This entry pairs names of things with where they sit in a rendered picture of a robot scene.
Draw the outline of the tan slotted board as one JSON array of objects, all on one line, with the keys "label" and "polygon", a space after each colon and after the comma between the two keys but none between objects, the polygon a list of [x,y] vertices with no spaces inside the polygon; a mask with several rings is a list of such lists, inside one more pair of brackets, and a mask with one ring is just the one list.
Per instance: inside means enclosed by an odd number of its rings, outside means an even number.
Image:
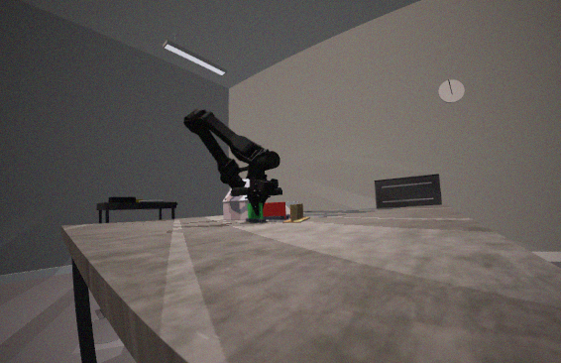
[{"label": "tan slotted board", "polygon": [[303,217],[303,204],[290,205],[290,220],[283,223],[301,223],[310,217]]}]

